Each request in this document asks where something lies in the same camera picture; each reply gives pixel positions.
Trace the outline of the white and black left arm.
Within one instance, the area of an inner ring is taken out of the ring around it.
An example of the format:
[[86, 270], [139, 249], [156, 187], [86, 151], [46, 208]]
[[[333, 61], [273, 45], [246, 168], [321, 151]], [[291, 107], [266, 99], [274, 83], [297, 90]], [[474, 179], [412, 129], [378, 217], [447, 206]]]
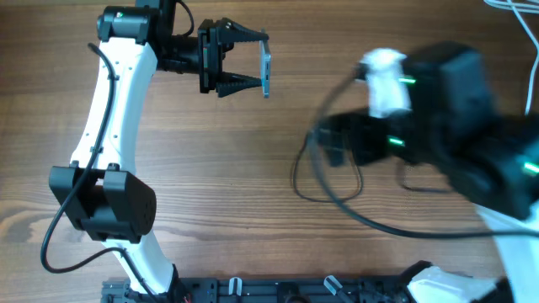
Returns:
[[154, 191], [136, 176], [136, 140], [147, 90], [158, 71], [195, 74], [202, 93], [226, 97], [270, 88], [271, 54], [264, 31], [228, 18], [173, 31], [179, 1], [108, 6], [97, 21], [99, 74], [83, 135], [49, 185], [59, 216], [113, 253], [126, 271], [123, 300], [186, 302], [189, 291], [152, 229]]

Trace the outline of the blue-screen Galaxy smartphone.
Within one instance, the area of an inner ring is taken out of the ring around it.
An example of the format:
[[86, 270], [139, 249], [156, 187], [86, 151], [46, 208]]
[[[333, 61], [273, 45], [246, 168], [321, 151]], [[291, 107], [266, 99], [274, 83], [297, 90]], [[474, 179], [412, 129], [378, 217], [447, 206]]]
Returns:
[[270, 53], [269, 42], [267, 40], [261, 40], [259, 42], [260, 48], [260, 79], [261, 88], [264, 98], [270, 97], [270, 73], [271, 73], [271, 61], [272, 55]]

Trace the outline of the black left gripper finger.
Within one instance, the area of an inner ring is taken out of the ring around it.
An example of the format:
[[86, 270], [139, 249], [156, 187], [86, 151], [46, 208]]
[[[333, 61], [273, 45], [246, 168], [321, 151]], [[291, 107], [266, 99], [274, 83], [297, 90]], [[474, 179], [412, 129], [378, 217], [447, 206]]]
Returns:
[[218, 26], [218, 41], [222, 44], [267, 41], [266, 33], [248, 29], [231, 19], [223, 18]]
[[260, 78], [250, 77], [246, 75], [223, 72], [216, 81], [215, 90], [219, 98], [237, 93], [248, 88], [261, 87]]

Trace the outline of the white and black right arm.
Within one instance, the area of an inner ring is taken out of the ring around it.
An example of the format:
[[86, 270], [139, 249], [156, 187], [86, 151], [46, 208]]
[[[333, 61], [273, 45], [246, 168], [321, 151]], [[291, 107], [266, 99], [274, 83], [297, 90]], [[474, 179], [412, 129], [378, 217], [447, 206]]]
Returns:
[[475, 204], [509, 281], [507, 288], [487, 284], [475, 301], [537, 301], [537, 115], [500, 114], [480, 53], [454, 41], [407, 55], [373, 50], [353, 78], [367, 83], [368, 106], [332, 115], [332, 92], [307, 136], [311, 155], [325, 149], [334, 166], [345, 150], [359, 166], [390, 156], [434, 166]]

